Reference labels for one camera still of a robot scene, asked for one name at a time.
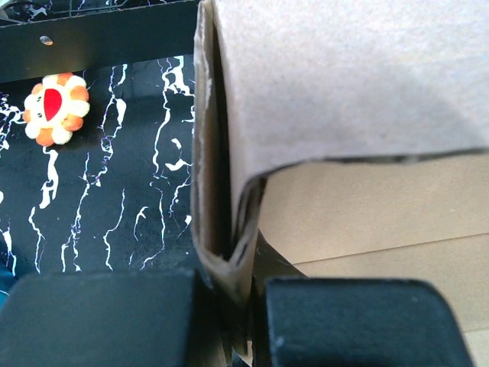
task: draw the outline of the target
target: black panel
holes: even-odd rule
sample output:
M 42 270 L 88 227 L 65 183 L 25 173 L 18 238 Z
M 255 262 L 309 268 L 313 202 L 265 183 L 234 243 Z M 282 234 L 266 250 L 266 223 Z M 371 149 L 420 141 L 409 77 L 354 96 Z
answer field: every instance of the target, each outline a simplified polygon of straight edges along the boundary
M 21 120 L 39 80 L 0 84 L 0 260 L 17 277 L 169 269 L 194 253 L 192 59 L 81 73 L 90 113 L 48 149 Z
M 16 280 L 12 273 L 8 271 L 5 265 L 3 265 L 3 262 L 0 261 L 0 308 L 2 308 L 3 303 L 7 299 L 8 292 L 15 282 Z
M 0 365 L 225 365 L 194 271 L 28 276 L 0 312 Z
M 47 19 L 70 18 L 78 15 L 95 14 L 140 6 L 159 5 L 182 0 L 33 0 L 16 1 L 7 5 L 5 25 L 21 22 L 45 21 Z
M 473 366 L 449 306 L 420 281 L 276 279 L 255 316 L 256 365 Z
M 0 83 L 193 52 L 197 0 L 0 28 Z M 39 37 L 47 35 L 52 46 Z

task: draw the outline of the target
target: flower plush toy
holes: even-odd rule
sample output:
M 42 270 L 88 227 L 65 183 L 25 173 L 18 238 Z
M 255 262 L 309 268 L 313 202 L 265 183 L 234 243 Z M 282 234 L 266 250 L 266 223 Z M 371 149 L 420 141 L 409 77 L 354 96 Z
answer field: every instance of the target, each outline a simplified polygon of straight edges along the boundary
M 83 126 L 88 100 L 83 78 L 72 73 L 45 76 L 24 101 L 26 135 L 44 147 L 66 144 Z

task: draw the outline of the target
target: black and white marble pattern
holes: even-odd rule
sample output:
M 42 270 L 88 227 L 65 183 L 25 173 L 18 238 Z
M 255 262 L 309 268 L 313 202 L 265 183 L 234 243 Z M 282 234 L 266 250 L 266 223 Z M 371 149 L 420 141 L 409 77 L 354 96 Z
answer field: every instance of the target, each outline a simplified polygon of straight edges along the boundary
M 0 84 L 0 259 L 16 277 L 173 267 L 193 251 L 192 57 L 80 75 L 90 113 L 55 148 L 24 133 L 39 80 Z
M 181 0 L 33 0 L 11 6 L 7 14 L 16 21 L 32 22 L 178 1 Z

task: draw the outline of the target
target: brown cardboard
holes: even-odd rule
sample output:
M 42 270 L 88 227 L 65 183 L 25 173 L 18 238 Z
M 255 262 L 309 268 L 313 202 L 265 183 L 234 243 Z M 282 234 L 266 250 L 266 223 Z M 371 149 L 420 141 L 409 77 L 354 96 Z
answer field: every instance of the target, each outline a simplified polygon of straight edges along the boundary
M 489 155 L 304 164 L 268 181 L 260 229 L 292 263 L 489 233 Z
M 485 367 L 489 365 L 489 329 L 473 331 L 465 334 L 465 340 L 472 354 L 475 365 Z

